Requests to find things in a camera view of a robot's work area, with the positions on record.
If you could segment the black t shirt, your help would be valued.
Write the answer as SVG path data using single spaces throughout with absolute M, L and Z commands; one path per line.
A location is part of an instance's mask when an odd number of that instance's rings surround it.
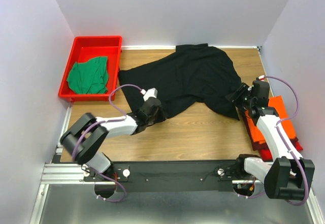
M 222 50 L 208 46 L 178 45 L 174 53 L 129 70 L 121 70 L 118 80 L 135 112 L 143 97 L 131 85 L 157 89 L 166 118 L 172 118 L 196 102 L 213 112 L 238 119 L 235 106 L 226 98 L 241 85 L 232 60 Z

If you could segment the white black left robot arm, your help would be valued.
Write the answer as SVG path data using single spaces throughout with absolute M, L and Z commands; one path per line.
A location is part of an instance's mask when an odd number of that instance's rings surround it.
M 134 113 L 121 117 L 102 118 L 91 113 L 82 115 L 60 138 L 61 145 L 73 161 L 93 169 L 102 181 L 113 175 L 113 162 L 99 148 L 106 138 L 136 135 L 162 119 L 162 104 L 155 97 L 148 98 Z

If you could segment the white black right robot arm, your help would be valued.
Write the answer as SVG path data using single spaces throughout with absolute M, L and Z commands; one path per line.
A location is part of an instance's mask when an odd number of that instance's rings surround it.
M 269 106 L 270 85 L 262 75 L 251 86 L 242 83 L 229 96 L 229 100 L 241 111 L 246 111 L 254 125 L 262 133 L 272 155 L 270 165 L 255 155 L 241 154 L 235 163 L 224 169 L 223 175 L 245 179 L 249 175 L 264 185 L 270 199 L 285 200 L 301 206 L 309 198 L 315 171 L 313 161 L 304 159 L 291 143 L 277 110 Z

